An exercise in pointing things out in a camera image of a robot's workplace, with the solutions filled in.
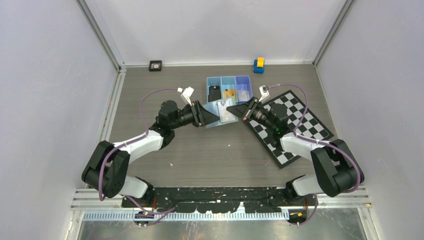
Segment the mint green card holder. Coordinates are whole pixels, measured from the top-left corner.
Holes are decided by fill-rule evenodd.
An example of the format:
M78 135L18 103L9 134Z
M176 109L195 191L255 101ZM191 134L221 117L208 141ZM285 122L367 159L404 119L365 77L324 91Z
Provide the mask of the mint green card holder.
M237 122L239 118L227 110L227 107L231 107L235 105L236 105L236 100L234 97L223 98L223 99L211 101L204 104L203 107L207 111L218 116L217 121L207 124L205 127L207 129L210 129L210 128Z

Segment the white patterned card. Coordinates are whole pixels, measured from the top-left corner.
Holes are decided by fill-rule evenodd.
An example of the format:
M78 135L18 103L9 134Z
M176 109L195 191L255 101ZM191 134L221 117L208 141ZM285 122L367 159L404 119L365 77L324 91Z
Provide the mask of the white patterned card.
M227 110L227 107L234 105L232 98L221 99L216 102L217 110L222 124L236 122L238 118Z

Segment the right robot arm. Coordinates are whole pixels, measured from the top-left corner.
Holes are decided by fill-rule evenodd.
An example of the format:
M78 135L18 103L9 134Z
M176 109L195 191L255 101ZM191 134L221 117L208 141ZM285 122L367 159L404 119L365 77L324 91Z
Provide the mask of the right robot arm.
M226 109L244 122L255 121L264 126L274 148L312 162L314 174L299 176L285 184L283 193L291 205L299 205L307 195L335 197L351 193L364 182L364 173L345 141L322 141L301 135L289 126L287 107L283 104L272 103L267 109L253 97Z

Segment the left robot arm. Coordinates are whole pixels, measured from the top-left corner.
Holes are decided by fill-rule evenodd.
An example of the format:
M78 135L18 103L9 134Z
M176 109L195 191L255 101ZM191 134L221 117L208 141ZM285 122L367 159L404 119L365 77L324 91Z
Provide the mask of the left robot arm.
M140 177L129 176L130 163L168 146L177 128L204 127L218 120L218 115L197 100L182 109L172 100L164 101L154 124L145 133L122 142L99 142L82 171L81 180L98 191L100 200L121 195L148 207L155 196L154 187Z

